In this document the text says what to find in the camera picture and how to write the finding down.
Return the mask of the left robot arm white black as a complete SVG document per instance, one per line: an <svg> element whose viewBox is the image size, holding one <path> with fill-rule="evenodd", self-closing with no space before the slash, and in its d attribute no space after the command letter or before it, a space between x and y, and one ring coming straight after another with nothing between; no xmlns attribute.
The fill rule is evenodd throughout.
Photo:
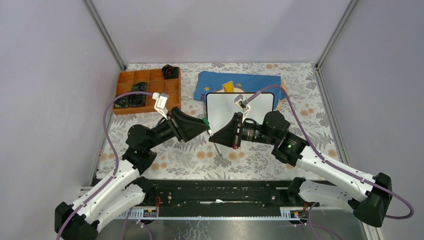
<svg viewBox="0 0 424 240"><path fill-rule="evenodd" d="M152 148L172 138L188 142L209 128L206 121L189 116L178 107L164 114L153 128L133 125L127 132L128 148L117 159L115 169L73 203L62 202L56 207L56 238L95 240L105 226L126 210L152 204L153 184L142 176L157 156Z"/></svg>

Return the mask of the white board with black frame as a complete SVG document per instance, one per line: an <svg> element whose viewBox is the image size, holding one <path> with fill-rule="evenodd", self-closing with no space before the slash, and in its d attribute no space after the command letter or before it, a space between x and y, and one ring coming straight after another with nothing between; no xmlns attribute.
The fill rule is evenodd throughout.
<svg viewBox="0 0 424 240"><path fill-rule="evenodd" d="M234 103L235 98L243 95L248 99L252 92L218 92L206 95L206 116L212 133L216 133L230 122L234 113L241 110ZM250 111L247 117L262 123L266 113L274 110L277 99L273 93L262 93L250 103Z"/></svg>

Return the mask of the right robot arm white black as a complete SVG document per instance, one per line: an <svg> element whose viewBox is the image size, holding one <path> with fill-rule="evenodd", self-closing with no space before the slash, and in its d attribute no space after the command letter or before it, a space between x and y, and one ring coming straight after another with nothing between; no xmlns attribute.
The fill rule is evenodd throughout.
<svg viewBox="0 0 424 240"><path fill-rule="evenodd" d="M287 189L287 201L327 204L345 209L363 223L379 228L383 225L392 196L381 188L392 188L391 178L362 172L319 153L305 139L289 131L290 123L278 111L270 111L262 124L242 120L235 113L230 122L213 133L209 141L237 149L242 141L272 145L271 154L281 163L312 172L331 185L313 183L301 177L293 179Z"/></svg>

